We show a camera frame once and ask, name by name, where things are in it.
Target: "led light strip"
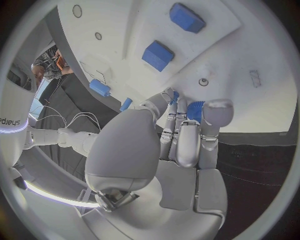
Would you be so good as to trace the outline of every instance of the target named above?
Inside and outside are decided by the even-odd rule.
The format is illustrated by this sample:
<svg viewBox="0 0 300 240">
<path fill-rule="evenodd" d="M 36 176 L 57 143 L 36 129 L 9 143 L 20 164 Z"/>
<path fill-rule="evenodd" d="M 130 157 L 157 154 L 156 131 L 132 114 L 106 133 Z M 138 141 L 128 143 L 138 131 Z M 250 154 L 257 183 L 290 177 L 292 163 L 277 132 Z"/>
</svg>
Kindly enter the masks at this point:
<svg viewBox="0 0 300 240">
<path fill-rule="evenodd" d="M 84 207 L 84 208 L 98 208 L 99 207 L 98 203 L 74 201 L 74 200 L 69 200 L 69 199 L 59 197 L 59 196 L 52 195 L 48 192 L 45 192 L 45 191 L 37 188 L 36 186 L 31 185 L 31 183 L 29 183 L 28 181 L 25 181 L 25 182 L 26 182 L 26 185 L 27 185 L 28 189 L 35 192 L 36 194 L 41 195 L 41 196 L 43 196 L 45 198 L 48 198 L 48 199 L 58 201 L 62 204 L 68 204 L 68 205 L 71 205 L 71 206 Z"/>
<path fill-rule="evenodd" d="M 28 126 L 28 119 L 25 123 L 25 125 L 19 129 L 15 129 L 15 130 L 4 130 L 4 129 L 0 129 L 0 133 L 2 134 L 12 134 L 12 133 L 17 133 L 17 132 L 21 132 L 23 131 L 24 129 L 26 129 Z"/>
</svg>

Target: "blue cube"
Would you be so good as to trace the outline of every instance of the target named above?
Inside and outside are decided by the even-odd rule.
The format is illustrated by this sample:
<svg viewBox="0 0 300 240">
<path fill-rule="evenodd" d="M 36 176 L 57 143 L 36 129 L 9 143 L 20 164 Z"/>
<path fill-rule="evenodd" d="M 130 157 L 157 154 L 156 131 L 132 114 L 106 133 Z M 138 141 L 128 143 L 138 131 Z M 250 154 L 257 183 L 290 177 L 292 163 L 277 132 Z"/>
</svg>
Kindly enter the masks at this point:
<svg viewBox="0 0 300 240">
<path fill-rule="evenodd" d="M 141 59 L 161 72 L 173 57 L 174 53 L 172 51 L 158 41 L 154 41 L 145 49 Z"/>
<path fill-rule="evenodd" d="M 170 10 L 171 21 L 183 30 L 197 34 L 206 23 L 191 9 L 181 3 L 175 3 Z"/>
</svg>

